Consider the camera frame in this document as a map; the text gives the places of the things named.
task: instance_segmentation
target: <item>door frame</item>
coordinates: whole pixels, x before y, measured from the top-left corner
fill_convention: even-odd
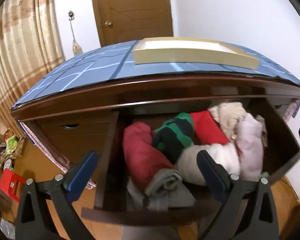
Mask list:
[[[173,27],[172,27],[172,14],[171,14],[171,3],[170,0],[165,0],[165,4],[167,7],[167,11],[170,12],[169,14],[169,22],[171,24],[171,29],[173,33]],[[93,6],[93,12],[94,12],[94,18],[96,20],[97,30],[99,34],[99,40],[101,47],[106,46],[106,38],[103,32],[103,25],[101,22],[101,16],[100,16],[100,7],[99,7],[99,1],[98,0],[92,0],[92,6]]]

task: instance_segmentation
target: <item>white wall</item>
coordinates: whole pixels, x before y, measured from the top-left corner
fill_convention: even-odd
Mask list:
[[[57,25],[61,45],[66,60],[74,56],[72,51],[72,33],[68,12],[74,12],[72,26],[77,43],[83,52],[100,48],[100,41],[94,18],[92,0],[54,0]]]
[[[300,17],[288,0],[174,0],[175,36],[246,46],[300,79]],[[300,111],[289,127],[300,143]],[[287,174],[300,197],[300,161]]]

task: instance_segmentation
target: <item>brown door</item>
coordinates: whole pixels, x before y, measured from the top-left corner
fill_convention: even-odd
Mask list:
[[[169,0],[93,0],[101,46],[173,36]]]

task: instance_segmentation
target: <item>patterned curtain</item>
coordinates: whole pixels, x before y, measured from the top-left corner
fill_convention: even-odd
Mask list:
[[[0,7],[0,134],[10,128],[12,105],[64,61],[53,0],[5,0]]]

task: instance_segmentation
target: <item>green and black striped cloth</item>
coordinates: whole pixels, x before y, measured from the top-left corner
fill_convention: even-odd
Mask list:
[[[180,113],[167,120],[155,130],[152,145],[160,150],[172,163],[177,163],[182,150],[190,147],[194,135],[194,123],[187,113]]]

